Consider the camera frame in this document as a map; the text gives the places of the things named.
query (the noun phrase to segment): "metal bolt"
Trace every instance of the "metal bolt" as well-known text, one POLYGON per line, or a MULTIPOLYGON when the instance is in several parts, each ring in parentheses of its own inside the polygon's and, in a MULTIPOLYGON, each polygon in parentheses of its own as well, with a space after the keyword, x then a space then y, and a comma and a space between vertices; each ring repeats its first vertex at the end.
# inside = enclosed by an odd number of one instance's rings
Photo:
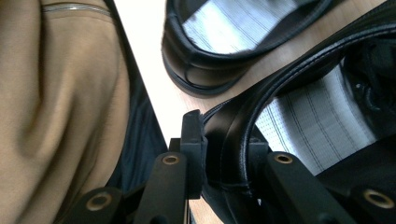
POLYGON ((367 189, 363 192, 364 199, 373 205, 385 209, 390 209, 395 206, 395 202, 387 195, 373 189, 367 189))
POLYGON ((95 194, 95 196, 91 197, 90 200, 87 202, 86 206, 87 209, 90 211, 99 211, 104 209, 109 204, 111 204, 112 197, 107 192, 99 192, 95 194))
POLYGON ((178 157, 177 156, 165 156, 163 158, 163 163, 165 163, 166 165, 174 165, 176 163, 178 163, 178 157))
POLYGON ((286 155, 286 154, 278 154, 275 156, 275 160, 277 162, 283 163, 283 164, 289 164, 293 162, 293 158, 286 155))

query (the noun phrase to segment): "light wood surface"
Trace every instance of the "light wood surface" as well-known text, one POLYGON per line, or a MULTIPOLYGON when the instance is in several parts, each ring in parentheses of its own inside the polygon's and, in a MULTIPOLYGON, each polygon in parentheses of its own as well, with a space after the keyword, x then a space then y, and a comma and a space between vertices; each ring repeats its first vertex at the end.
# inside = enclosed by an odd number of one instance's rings
MULTIPOLYGON (((182 116, 193 109, 206 112, 213 106, 244 91, 254 83, 292 62, 329 35, 340 30, 384 0, 346 0, 315 22, 304 32, 273 50, 255 64, 228 91, 199 99, 179 90, 166 74, 161 54, 164 0, 115 0, 121 21, 132 46, 148 96, 167 143, 180 137, 182 116)), ((219 223, 205 202, 191 202, 197 223, 219 223)))

